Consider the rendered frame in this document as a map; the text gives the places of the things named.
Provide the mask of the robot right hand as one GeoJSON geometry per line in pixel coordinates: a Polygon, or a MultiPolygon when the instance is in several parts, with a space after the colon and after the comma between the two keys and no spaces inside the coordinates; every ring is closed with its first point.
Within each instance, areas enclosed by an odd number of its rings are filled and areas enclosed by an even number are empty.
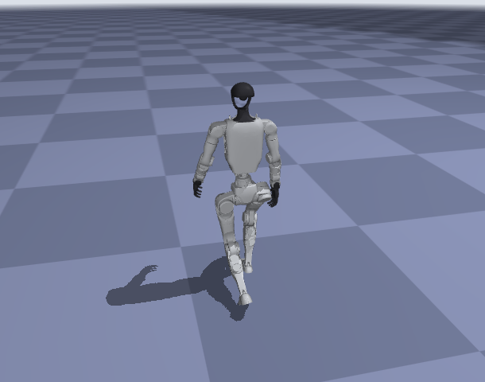
{"type": "Polygon", "coordinates": [[[267,204],[269,204],[269,206],[272,208],[274,207],[276,204],[277,204],[277,200],[278,200],[278,196],[279,196],[279,188],[280,188],[280,185],[279,185],[279,182],[276,182],[274,183],[274,187],[272,187],[270,185],[271,189],[270,189],[270,192],[272,192],[271,194],[271,201],[268,202],[267,204]]]}

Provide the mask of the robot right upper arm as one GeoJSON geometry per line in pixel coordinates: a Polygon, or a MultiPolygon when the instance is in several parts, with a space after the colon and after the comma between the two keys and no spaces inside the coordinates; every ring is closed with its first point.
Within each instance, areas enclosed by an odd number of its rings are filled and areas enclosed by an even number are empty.
{"type": "Polygon", "coordinates": [[[279,143],[277,138],[277,127],[269,119],[262,119],[264,126],[264,133],[266,133],[266,145],[269,152],[266,154],[266,160],[269,164],[273,164],[280,161],[279,143]]]}

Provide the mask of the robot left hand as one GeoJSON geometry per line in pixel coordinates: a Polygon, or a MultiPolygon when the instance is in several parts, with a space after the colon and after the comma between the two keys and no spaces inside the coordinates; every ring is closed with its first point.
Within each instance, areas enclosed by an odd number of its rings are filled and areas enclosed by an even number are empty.
{"type": "MultiPolygon", "coordinates": [[[[194,178],[193,178],[193,180],[194,180],[194,178]]],[[[202,189],[202,187],[200,185],[201,185],[201,181],[198,181],[198,180],[195,181],[195,182],[193,181],[194,196],[196,196],[196,197],[200,197],[198,195],[201,195],[201,193],[202,193],[201,190],[198,190],[198,188],[201,188],[202,189]],[[198,193],[197,191],[200,192],[200,193],[198,193]]]]}

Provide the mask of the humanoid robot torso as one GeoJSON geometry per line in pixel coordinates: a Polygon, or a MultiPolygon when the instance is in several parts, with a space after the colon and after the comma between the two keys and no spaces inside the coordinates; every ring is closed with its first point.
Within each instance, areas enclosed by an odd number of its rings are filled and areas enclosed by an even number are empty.
{"type": "Polygon", "coordinates": [[[254,122],[248,123],[237,123],[233,121],[235,117],[229,115],[224,120],[227,124],[223,135],[224,156],[236,176],[231,183],[235,205],[248,205],[258,200],[257,186],[249,173],[256,172],[262,160],[264,126],[257,114],[251,116],[254,122]]]}

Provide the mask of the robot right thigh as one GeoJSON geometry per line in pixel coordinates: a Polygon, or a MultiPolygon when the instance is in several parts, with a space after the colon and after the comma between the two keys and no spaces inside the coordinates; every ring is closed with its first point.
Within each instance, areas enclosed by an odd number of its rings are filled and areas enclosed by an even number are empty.
{"type": "Polygon", "coordinates": [[[244,224],[252,226],[254,224],[254,212],[262,206],[266,201],[271,200],[270,187],[267,182],[261,181],[256,183],[258,200],[246,205],[246,210],[242,213],[242,221],[244,224]]]}

